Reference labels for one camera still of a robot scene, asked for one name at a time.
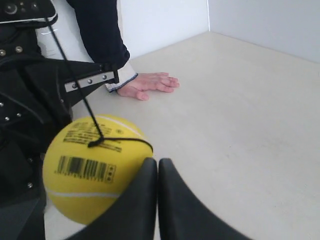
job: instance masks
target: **white wall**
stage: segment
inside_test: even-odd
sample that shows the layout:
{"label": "white wall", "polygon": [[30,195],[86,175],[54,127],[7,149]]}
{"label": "white wall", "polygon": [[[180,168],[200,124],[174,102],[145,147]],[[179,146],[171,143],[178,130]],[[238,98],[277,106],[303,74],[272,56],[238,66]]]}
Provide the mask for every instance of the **white wall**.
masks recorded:
{"label": "white wall", "polygon": [[320,0],[209,0],[210,30],[320,63]]}
{"label": "white wall", "polygon": [[121,7],[132,58],[209,30],[207,0],[121,0]]}

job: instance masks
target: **black string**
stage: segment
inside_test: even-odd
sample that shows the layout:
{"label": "black string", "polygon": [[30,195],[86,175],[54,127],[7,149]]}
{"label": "black string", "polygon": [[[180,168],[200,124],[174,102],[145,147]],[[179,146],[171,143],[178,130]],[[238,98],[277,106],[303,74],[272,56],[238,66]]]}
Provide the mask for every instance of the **black string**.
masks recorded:
{"label": "black string", "polygon": [[64,60],[64,62],[65,62],[65,64],[66,64],[66,67],[67,67],[67,69],[68,69],[68,71],[69,71],[69,73],[70,73],[73,81],[74,81],[75,84],[76,84],[77,90],[78,90],[78,91],[80,92],[80,94],[81,94],[81,97],[82,97],[82,99],[83,99],[83,101],[84,101],[85,107],[87,108],[87,110],[88,110],[88,112],[89,112],[89,114],[90,114],[90,116],[91,116],[91,118],[92,118],[92,120],[93,120],[93,122],[94,122],[94,125],[95,125],[95,127],[96,127],[96,129],[97,129],[97,131],[98,131],[98,133],[99,133],[99,135],[100,135],[100,138],[99,138],[98,140],[89,142],[88,147],[89,147],[89,148],[96,147],[96,146],[100,145],[101,143],[103,143],[104,140],[110,140],[110,141],[126,140],[126,141],[136,141],[136,142],[145,143],[145,144],[147,144],[147,145],[151,148],[151,150],[152,150],[152,152],[153,152],[154,149],[153,149],[152,145],[151,145],[149,142],[147,142],[147,141],[145,141],[145,140],[143,140],[143,139],[140,139],[140,138],[121,138],[121,137],[105,137],[105,136],[104,136],[104,134],[103,134],[103,132],[101,131],[101,129],[100,129],[100,127],[99,127],[99,124],[98,124],[98,122],[97,122],[97,120],[96,120],[96,118],[95,118],[95,115],[94,115],[94,113],[93,113],[93,111],[92,111],[92,109],[91,109],[91,107],[90,107],[90,105],[89,105],[89,103],[88,103],[88,101],[87,101],[87,99],[86,99],[86,97],[85,97],[85,95],[84,95],[81,87],[80,87],[80,84],[79,84],[77,78],[75,77],[75,74],[74,74],[72,68],[70,67],[70,64],[69,64],[69,62],[68,62],[68,60],[67,60],[67,57],[66,57],[66,55],[65,55],[65,52],[63,51],[63,49],[62,49],[62,47],[61,47],[61,44],[60,44],[60,42],[59,42],[59,40],[58,40],[58,38],[57,38],[57,35],[55,34],[55,32],[54,32],[54,30],[53,30],[53,28],[52,28],[52,25],[51,25],[50,22],[49,22],[49,19],[48,19],[47,15],[44,13],[44,11],[42,11],[42,14],[44,15],[45,22],[46,22],[46,24],[48,25],[48,28],[49,28],[49,30],[51,31],[52,35],[53,35],[53,39],[54,39],[54,41],[55,41],[55,44],[56,44],[56,45],[58,46],[58,48],[59,48],[59,51],[60,51],[60,53],[61,53],[61,55],[62,55],[62,57],[63,57],[63,60]]}

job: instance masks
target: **white stripe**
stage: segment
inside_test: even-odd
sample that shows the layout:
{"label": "white stripe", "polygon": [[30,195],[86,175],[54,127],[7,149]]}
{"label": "white stripe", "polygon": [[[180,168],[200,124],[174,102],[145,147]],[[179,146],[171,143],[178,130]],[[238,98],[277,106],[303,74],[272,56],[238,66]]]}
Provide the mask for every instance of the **white stripe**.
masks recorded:
{"label": "white stripe", "polygon": [[144,139],[144,137],[143,137],[139,132],[137,132],[136,130],[132,129],[131,127],[125,125],[124,123],[122,123],[122,122],[120,122],[120,121],[114,120],[114,119],[109,118],[109,117],[107,117],[107,116],[98,115],[97,117],[98,117],[98,118],[102,118],[102,119],[106,119],[106,120],[109,120],[109,121],[112,121],[112,122],[114,122],[114,123],[116,123],[116,124],[119,124],[119,125],[125,127],[126,129],[129,129],[130,131],[132,131],[133,133],[137,134],[139,137],[141,137],[141,138]]}
{"label": "white stripe", "polygon": [[117,193],[106,193],[106,192],[56,192],[45,188],[47,193],[50,193],[56,197],[66,197],[66,198],[118,198],[120,194]]}

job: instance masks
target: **black device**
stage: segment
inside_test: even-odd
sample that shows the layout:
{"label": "black device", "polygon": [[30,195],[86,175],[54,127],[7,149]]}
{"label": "black device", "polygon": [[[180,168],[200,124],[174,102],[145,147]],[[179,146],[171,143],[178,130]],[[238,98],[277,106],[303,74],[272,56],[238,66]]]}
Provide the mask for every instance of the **black device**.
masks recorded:
{"label": "black device", "polygon": [[[57,20],[51,0],[1,0],[0,7],[0,240],[45,240],[42,155],[72,121],[79,90],[86,96],[118,83],[118,72],[111,63],[42,56],[35,29]],[[171,159],[157,166],[153,158],[106,212],[68,240],[152,240],[157,206],[163,240],[248,240],[197,199]]]}

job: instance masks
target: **barcode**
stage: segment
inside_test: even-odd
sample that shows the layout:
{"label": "barcode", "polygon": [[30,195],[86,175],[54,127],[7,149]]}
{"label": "barcode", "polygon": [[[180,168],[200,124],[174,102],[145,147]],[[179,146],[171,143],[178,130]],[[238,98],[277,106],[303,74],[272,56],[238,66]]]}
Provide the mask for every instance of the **barcode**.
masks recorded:
{"label": "barcode", "polygon": [[105,162],[74,156],[61,156],[55,173],[91,181],[112,183],[115,171],[115,165]]}

